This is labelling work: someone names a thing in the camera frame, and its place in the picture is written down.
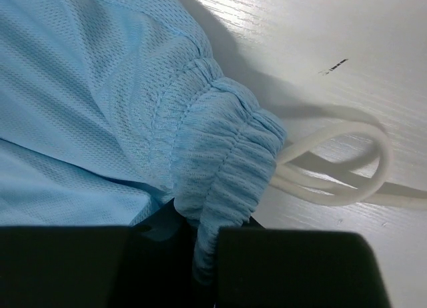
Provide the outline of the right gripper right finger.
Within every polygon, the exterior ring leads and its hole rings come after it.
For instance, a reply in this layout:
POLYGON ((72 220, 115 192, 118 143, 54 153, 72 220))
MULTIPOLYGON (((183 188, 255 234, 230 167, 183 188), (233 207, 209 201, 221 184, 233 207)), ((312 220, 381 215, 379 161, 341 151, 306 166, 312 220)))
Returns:
POLYGON ((390 307, 375 254, 340 231, 220 229, 216 307, 390 307))

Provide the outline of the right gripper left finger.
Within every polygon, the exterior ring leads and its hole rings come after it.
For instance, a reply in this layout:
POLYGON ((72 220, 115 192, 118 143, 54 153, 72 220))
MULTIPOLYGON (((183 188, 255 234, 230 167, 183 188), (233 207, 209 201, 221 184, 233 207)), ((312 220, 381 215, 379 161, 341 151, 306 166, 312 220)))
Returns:
POLYGON ((192 307, 191 256, 173 203, 132 227, 2 227, 1 306, 192 307))

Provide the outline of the light blue shorts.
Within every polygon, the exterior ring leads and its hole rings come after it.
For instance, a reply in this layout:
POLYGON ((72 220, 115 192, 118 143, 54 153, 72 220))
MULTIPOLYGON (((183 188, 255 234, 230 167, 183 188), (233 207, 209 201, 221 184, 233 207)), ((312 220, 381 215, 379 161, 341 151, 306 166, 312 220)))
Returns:
POLYGON ((347 205, 391 166, 388 137, 366 123, 285 140, 178 0, 1 0, 4 226, 133 225, 173 201, 197 232, 193 276, 209 285, 219 230, 247 222, 268 185, 347 205), (337 195, 314 193, 325 181, 304 189, 287 162, 347 133, 378 146, 371 180, 337 195))

